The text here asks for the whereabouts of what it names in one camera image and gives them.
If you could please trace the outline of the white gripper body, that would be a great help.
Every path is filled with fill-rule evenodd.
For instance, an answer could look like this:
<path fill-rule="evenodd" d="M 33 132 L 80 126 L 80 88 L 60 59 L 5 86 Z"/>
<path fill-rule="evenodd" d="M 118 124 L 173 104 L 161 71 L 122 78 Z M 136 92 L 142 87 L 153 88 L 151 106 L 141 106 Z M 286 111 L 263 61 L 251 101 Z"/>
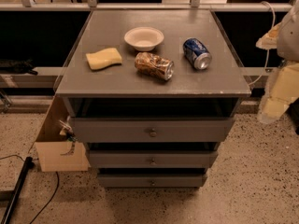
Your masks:
<path fill-rule="evenodd" d="M 265 94 L 259 105 L 257 119 L 270 124 L 288 110 L 299 98 L 299 63 L 287 61 L 267 79 Z"/>

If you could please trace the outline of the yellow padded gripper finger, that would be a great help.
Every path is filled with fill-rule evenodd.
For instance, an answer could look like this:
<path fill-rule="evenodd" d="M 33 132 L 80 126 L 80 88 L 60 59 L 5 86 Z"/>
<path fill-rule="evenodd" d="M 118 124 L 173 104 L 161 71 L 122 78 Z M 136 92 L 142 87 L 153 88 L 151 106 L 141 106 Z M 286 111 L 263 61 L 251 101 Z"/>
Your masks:
<path fill-rule="evenodd" d="M 256 42 L 256 47 L 259 49 L 275 49 L 278 42 L 278 29 L 279 24 L 273 26 L 266 34 Z"/>

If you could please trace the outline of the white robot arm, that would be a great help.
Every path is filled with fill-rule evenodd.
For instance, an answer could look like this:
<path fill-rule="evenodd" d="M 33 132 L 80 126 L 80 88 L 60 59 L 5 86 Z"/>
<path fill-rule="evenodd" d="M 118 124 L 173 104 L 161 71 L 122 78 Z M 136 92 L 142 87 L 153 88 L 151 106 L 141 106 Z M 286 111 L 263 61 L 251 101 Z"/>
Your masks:
<path fill-rule="evenodd" d="M 285 62 L 267 79 L 260 102 L 258 121 L 269 124 L 279 120 L 290 104 L 299 99 L 299 1 L 256 42 L 256 47 L 275 49 Z"/>

